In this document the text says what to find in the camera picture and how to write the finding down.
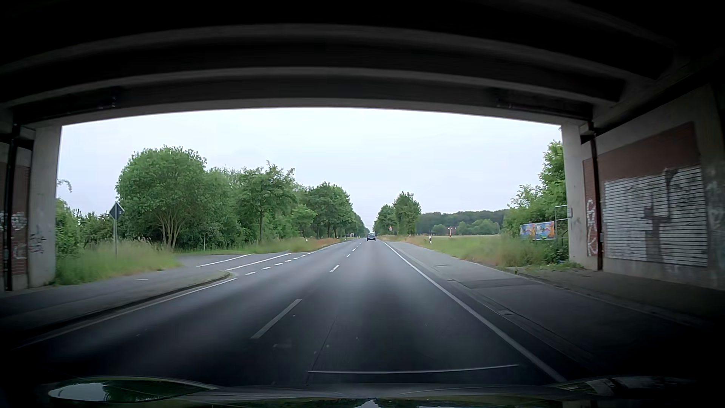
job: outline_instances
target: traffic sign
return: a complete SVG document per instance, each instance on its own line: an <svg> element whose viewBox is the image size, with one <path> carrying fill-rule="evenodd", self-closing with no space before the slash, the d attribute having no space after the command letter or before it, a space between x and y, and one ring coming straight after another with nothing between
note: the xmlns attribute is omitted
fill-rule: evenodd
<svg viewBox="0 0 725 408"><path fill-rule="evenodd" d="M113 217L114 220L118 221L118 217L123 214L123 208L121 207L121 204L116 201L116 203L113 205L113 208L111 208L111 211L108 212L108 214L111 214L111 217Z"/></svg>

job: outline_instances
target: grass verge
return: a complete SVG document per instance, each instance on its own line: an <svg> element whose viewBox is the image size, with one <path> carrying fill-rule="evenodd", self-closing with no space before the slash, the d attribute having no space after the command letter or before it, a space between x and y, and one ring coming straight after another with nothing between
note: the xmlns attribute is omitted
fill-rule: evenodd
<svg viewBox="0 0 725 408"><path fill-rule="evenodd" d="M180 266L173 253L145 241L121 241L118 257L113 242L82 249L56 260L55 285L75 285L110 277Z"/></svg>
<svg viewBox="0 0 725 408"><path fill-rule="evenodd" d="M185 252L191 255L232 255L239 253L274 253L274 252L308 252L318 250L322 247L341 242L343 239L323 238L316 240L314 238L287 238L285 240L264 240L253 244L242 245L236 248L212 249L212 250L193 250Z"/></svg>
<svg viewBox="0 0 725 408"><path fill-rule="evenodd" d="M569 262L558 263L565 258L563 250L551 241L522 240L507 235L461 235L433 237L428 236L395 237L383 235L382 240L409 242L421 247L446 253L456 258L491 266L530 266L550 265L558 270L570 269L578 265Z"/></svg>

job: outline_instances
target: sky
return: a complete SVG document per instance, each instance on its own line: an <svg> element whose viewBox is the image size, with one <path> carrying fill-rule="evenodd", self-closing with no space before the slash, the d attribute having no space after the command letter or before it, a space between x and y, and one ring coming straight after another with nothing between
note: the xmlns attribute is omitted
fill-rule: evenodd
<svg viewBox="0 0 725 408"><path fill-rule="evenodd" d="M380 207L411 192L422 211L506 208L522 184L538 184L543 154L561 140L556 125L454 113L352 108L213 110L136 116L63 128L58 197L83 213L108 211L134 152L193 149L207 168L295 169L304 185L323 181L350 194L372 229Z"/></svg>

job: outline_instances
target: asphalt road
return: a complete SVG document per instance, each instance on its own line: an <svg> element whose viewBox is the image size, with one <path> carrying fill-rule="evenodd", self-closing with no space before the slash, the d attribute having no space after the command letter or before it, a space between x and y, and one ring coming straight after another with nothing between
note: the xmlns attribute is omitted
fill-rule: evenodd
<svg viewBox="0 0 725 408"><path fill-rule="evenodd" d="M15 349L4 357L7 389L89 375L232 386L541 385L596 374L382 241L184 262L236 275Z"/></svg>

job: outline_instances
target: field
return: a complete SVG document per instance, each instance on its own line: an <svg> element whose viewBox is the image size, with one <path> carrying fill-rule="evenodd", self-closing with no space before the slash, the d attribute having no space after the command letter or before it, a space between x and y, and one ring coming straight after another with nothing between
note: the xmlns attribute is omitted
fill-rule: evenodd
<svg viewBox="0 0 725 408"><path fill-rule="evenodd" d="M386 241L409 242L456 258L491 266L556 264L567 258L566 248L557 247L553 242L522 240L507 235L433 237L432 245L428 243L427 235L381 235L380 238Z"/></svg>
<svg viewBox="0 0 725 408"><path fill-rule="evenodd" d="M173 253L145 241L121 241L118 257L113 242L84 248L77 256L56 260L56 285L74 285L139 272L180 266Z"/></svg>

